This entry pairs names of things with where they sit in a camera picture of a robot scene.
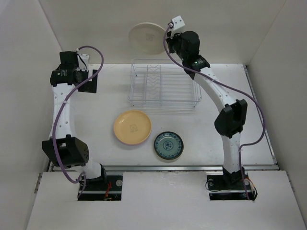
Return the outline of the beige plate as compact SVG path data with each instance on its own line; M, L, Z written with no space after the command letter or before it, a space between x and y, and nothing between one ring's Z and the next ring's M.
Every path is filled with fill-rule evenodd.
M139 23L129 31L129 43L136 49L147 55L159 55L163 53L165 29L155 23Z

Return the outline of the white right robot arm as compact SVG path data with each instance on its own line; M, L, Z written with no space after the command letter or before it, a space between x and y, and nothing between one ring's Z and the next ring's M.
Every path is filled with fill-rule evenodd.
M233 98L214 76L209 62L199 54L200 40L196 32L185 31L171 35L167 32L164 45L169 54L175 53L182 61L184 71L209 95L219 115L214 127L221 135L224 150L222 183L232 189L242 179L244 168L239 163L241 132L245 124L246 100Z

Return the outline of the green blue floral plate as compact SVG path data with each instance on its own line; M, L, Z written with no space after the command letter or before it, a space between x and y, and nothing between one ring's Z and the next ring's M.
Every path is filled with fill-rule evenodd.
M153 147L160 158L172 161L181 156L184 150L184 142L177 133L166 131L155 138Z

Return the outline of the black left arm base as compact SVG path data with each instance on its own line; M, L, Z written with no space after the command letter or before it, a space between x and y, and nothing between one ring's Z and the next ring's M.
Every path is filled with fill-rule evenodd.
M123 173L106 173L106 177L87 179L85 188L80 183L78 201L121 201Z

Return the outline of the orange plate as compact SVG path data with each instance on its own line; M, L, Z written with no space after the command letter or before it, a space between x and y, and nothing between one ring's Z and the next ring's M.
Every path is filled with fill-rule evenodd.
M139 110L129 110L121 113L113 124L116 138L144 139L152 131L152 122L149 116Z

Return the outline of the pink plate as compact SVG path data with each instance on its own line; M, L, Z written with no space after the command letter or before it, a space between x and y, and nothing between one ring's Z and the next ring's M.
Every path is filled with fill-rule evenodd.
M148 138L144 138L144 139L120 139L118 138L117 140L128 146L136 146L136 145L140 145L146 142L147 139Z

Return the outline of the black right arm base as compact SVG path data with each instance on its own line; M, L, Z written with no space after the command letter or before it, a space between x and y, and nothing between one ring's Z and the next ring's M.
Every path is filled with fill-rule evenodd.
M258 191L248 174L244 175L244 179L239 172L238 180L229 182L224 174L209 173L205 187L209 192L211 201L224 200L251 200L255 201Z

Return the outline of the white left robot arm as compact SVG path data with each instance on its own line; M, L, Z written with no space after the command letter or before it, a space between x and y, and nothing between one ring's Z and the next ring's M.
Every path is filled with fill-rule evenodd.
M59 56L60 65L50 77L53 124L48 140L42 142L42 150L65 174L68 169L75 169L80 173L77 182L91 182L96 190L102 190L107 186L105 169L93 161L87 144L75 132L76 93L96 93L100 69L89 69L88 54L63 51Z

